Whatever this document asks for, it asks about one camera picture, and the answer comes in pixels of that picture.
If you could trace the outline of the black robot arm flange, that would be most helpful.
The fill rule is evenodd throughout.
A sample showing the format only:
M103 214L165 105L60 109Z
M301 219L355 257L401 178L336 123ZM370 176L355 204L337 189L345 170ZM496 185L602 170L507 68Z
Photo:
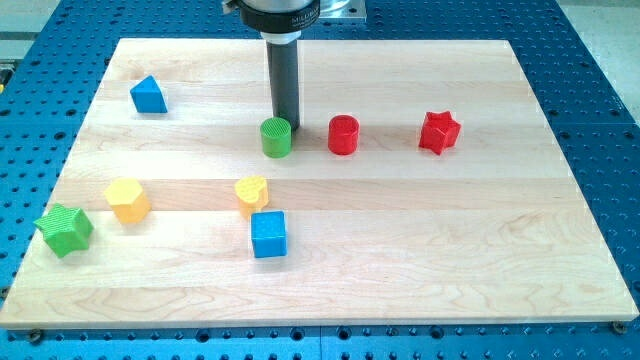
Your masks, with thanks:
M224 14L238 10L244 25L272 34L301 31L320 15L319 0L223 0L221 6Z

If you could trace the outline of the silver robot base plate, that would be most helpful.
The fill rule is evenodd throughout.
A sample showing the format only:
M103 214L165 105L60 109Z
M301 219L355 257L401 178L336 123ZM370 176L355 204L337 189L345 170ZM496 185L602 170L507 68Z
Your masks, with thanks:
M321 0L321 20L365 21L367 19L365 0Z

